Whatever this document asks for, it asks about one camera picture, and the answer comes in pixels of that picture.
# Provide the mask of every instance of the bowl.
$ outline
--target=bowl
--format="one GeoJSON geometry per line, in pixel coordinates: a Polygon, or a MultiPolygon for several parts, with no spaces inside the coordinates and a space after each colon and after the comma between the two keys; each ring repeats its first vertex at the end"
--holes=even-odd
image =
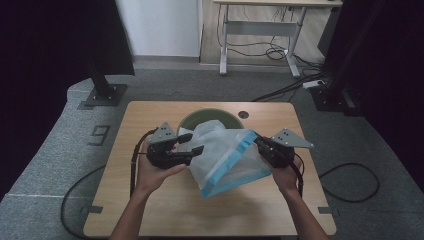
{"type": "Polygon", "coordinates": [[[209,120],[219,120],[222,124],[224,124],[226,129],[244,128],[240,120],[233,114],[221,109],[205,108],[187,115],[178,126],[177,132],[179,132],[180,128],[194,130],[197,125],[209,120]]]}

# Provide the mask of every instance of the forearm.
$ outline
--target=forearm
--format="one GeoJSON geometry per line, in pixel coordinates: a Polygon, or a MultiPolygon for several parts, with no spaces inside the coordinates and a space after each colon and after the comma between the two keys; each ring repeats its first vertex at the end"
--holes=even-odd
{"type": "Polygon", "coordinates": [[[329,239],[298,192],[283,194],[287,201],[299,239],[329,239]]]}
{"type": "Polygon", "coordinates": [[[134,191],[109,239],[137,239],[148,193],[134,191]]]}

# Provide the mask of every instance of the transparent bag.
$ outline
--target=transparent bag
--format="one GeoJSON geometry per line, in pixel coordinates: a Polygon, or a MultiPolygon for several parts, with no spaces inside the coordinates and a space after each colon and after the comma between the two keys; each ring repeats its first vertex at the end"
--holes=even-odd
{"type": "Polygon", "coordinates": [[[271,174],[253,141],[251,129],[225,129],[218,120],[199,124],[194,131],[180,129],[179,134],[193,133],[191,141],[180,144],[178,151],[191,151],[203,145],[203,153],[194,157],[189,169],[202,197],[207,198],[271,174]]]}

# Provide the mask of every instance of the gray carpet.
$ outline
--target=gray carpet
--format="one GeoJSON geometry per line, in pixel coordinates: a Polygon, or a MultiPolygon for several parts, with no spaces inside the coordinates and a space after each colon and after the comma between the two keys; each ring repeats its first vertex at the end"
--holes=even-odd
{"type": "MultiPolygon", "coordinates": [[[[128,84],[118,107],[78,110],[93,85],[85,80],[69,89],[62,116],[0,204],[1,239],[77,239],[61,224],[63,197],[81,177],[106,164],[130,101],[250,101],[294,81],[290,73],[240,71],[221,77],[207,70],[137,70],[136,77],[107,79],[128,84]],[[109,126],[104,142],[93,134],[96,126],[100,127],[95,133],[109,126]]],[[[272,101],[286,101],[290,96],[272,101]]],[[[381,183],[378,194],[364,203],[346,203],[327,195],[337,226],[332,239],[424,239],[424,195],[370,124],[360,117],[317,112],[304,89],[296,92],[292,103],[306,139],[315,144],[311,153],[319,174],[341,163],[362,163],[381,183]]],[[[65,206],[66,223],[78,234],[82,234],[101,173],[81,182],[65,206]]],[[[356,167],[330,173],[322,184],[350,199],[366,196],[375,187],[372,175],[356,167]]]]}

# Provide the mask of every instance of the dark backdrop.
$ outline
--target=dark backdrop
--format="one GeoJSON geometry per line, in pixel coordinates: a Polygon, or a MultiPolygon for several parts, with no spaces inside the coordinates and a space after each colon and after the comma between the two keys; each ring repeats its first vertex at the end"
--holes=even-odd
{"type": "Polygon", "coordinates": [[[326,62],[424,191],[423,7],[419,0],[345,0],[326,62]]]}
{"type": "Polygon", "coordinates": [[[61,115],[67,89],[102,74],[134,75],[113,0],[8,1],[0,5],[0,199],[61,115]]]}

